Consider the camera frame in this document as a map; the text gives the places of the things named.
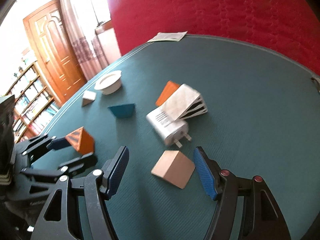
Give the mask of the orange block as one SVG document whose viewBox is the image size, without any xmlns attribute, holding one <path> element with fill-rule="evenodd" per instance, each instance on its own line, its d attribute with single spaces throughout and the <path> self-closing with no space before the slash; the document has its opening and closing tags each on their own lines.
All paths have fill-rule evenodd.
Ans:
<svg viewBox="0 0 320 240">
<path fill-rule="evenodd" d="M 164 89 L 162 90 L 159 98 L 157 99 L 155 105 L 157 107 L 161 106 L 179 87 L 179 84 L 172 81 L 168 81 Z"/>
</svg>

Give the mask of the white paper leaflet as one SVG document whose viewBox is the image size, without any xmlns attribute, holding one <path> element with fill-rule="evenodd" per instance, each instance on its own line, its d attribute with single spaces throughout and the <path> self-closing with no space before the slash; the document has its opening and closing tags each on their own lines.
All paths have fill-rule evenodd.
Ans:
<svg viewBox="0 0 320 240">
<path fill-rule="evenodd" d="M 148 40 L 148 42 L 161 42 L 161 41 L 172 41 L 179 42 L 188 32 L 178 32 L 178 33 L 158 33 L 156 36 Z"/>
</svg>

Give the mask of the large orange striped wedge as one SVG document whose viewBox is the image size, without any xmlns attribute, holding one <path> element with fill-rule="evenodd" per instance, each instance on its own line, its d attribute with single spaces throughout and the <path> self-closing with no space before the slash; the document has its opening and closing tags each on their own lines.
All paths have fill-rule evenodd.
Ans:
<svg viewBox="0 0 320 240">
<path fill-rule="evenodd" d="M 95 149 L 94 138 L 85 130 L 84 127 L 80 127 L 73 132 L 67 134 L 65 139 L 70 145 L 81 155 L 93 153 Z"/>
</svg>

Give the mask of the white marbled wedge block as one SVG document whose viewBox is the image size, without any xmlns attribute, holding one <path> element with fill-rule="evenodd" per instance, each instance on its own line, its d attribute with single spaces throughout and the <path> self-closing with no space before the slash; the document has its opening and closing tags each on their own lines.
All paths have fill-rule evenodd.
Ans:
<svg viewBox="0 0 320 240">
<path fill-rule="evenodd" d="M 161 108 L 173 121 L 189 119 L 208 112 L 201 93 L 186 84 L 182 84 L 173 92 Z"/>
</svg>

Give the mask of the cream triangular block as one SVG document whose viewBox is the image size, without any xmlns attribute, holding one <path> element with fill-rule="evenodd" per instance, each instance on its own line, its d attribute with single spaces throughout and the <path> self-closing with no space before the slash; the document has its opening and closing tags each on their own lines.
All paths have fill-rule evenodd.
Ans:
<svg viewBox="0 0 320 240">
<path fill-rule="evenodd" d="M 84 91 L 82 96 L 81 106 L 84 107 L 92 103 L 95 100 L 96 96 L 97 96 L 96 92 L 89 91 L 89 90 Z"/>
</svg>

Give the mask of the tan wooden wedge block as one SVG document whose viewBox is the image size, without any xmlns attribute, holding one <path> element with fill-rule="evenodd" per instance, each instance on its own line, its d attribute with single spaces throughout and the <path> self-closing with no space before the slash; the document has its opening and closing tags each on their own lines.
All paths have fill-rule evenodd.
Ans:
<svg viewBox="0 0 320 240">
<path fill-rule="evenodd" d="M 181 151 L 166 150 L 151 170 L 151 174 L 184 189 L 195 170 L 195 164 Z"/>
</svg>

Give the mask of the wooden door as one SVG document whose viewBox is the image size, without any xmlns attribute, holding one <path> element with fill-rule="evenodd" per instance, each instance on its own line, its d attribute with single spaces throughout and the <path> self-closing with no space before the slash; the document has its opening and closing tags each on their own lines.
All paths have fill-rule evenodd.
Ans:
<svg viewBox="0 0 320 240">
<path fill-rule="evenodd" d="M 23 19 L 38 65 L 59 106 L 68 101 L 86 79 L 64 26 L 60 0 L 51 0 Z"/>
</svg>

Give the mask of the black wristwatch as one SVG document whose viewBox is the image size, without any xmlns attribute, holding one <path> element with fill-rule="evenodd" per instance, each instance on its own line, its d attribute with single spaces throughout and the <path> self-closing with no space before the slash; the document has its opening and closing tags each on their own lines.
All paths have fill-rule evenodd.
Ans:
<svg viewBox="0 0 320 240">
<path fill-rule="evenodd" d="M 311 81 L 316 85 L 317 92 L 320 93 L 320 81 L 317 77 L 311 77 Z"/>
</svg>

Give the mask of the bookshelf with books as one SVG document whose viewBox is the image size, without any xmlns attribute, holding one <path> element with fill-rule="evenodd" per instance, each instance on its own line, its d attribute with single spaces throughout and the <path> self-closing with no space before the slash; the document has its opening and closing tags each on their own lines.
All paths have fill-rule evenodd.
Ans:
<svg viewBox="0 0 320 240">
<path fill-rule="evenodd" d="M 19 68 L 17 79 L 6 94 L 15 97 L 12 127 L 16 143 L 41 134 L 60 109 L 36 61 Z"/>
</svg>

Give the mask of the red quilted blanket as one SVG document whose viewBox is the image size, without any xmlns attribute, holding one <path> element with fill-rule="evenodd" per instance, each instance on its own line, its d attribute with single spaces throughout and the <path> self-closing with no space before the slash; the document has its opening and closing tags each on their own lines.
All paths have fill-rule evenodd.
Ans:
<svg viewBox="0 0 320 240">
<path fill-rule="evenodd" d="M 108 0 L 122 54 L 157 33 L 232 38 L 319 72 L 319 20 L 306 0 Z"/>
</svg>

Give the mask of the blue wedge block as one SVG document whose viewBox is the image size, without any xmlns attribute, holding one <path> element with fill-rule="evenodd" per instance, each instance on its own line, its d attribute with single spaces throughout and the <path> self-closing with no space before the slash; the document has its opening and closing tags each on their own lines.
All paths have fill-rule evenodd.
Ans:
<svg viewBox="0 0 320 240">
<path fill-rule="evenodd" d="M 116 118 L 130 118 L 135 111 L 135 104 L 128 103 L 123 105 L 109 106 L 108 109 Z"/>
</svg>

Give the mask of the white power adapter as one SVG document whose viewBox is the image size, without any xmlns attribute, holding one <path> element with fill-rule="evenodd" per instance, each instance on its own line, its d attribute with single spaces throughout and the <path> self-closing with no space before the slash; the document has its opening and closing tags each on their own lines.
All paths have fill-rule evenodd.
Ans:
<svg viewBox="0 0 320 240">
<path fill-rule="evenodd" d="M 172 120 L 170 116 L 158 107 L 146 115 L 146 119 L 153 129 L 161 137 L 166 146 L 175 144 L 178 148 L 182 147 L 180 140 L 182 138 L 191 141 L 189 133 L 189 125 L 184 120 Z"/>
</svg>

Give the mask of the patterned curtain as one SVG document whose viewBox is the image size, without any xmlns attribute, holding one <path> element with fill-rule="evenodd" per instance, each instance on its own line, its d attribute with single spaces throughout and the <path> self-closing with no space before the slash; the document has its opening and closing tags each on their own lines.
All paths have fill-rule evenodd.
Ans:
<svg viewBox="0 0 320 240">
<path fill-rule="evenodd" d="M 93 0 L 59 0 L 67 35 L 86 80 L 108 66 L 95 29 L 98 19 Z"/>
</svg>

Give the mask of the white stacked plates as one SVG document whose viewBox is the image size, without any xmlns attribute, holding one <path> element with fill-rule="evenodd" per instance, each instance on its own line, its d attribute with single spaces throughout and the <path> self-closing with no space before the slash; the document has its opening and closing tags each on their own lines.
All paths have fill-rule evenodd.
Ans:
<svg viewBox="0 0 320 240">
<path fill-rule="evenodd" d="M 115 70 L 104 74 L 95 83 L 95 90 L 101 91 L 104 95 L 116 92 L 121 86 L 121 70 Z"/>
</svg>

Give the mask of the green table mat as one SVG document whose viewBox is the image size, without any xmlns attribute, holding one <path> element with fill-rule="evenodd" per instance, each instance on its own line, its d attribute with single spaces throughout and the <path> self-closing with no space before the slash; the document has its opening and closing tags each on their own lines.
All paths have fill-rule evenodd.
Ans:
<svg viewBox="0 0 320 240">
<path fill-rule="evenodd" d="M 188 119 L 188 158 L 203 147 L 236 176 L 264 178 L 292 239 L 301 239 L 319 213 L 319 93 L 312 71 L 274 51 L 226 38 L 187 35 L 179 42 L 138 46 L 104 73 L 121 70 L 122 87 L 97 93 L 81 106 L 85 90 L 70 98 L 44 129 L 63 137 L 84 127 L 95 140 L 97 167 L 118 148 L 130 159 L 119 190 L 106 204 L 119 239 L 203 239 L 216 202 L 193 173 L 184 189 L 153 176 L 166 147 L 146 119 L 168 81 L 199 91 L 208 112 Z M 109 106 L 135 104 L 130 118 Z"/>
</svg>

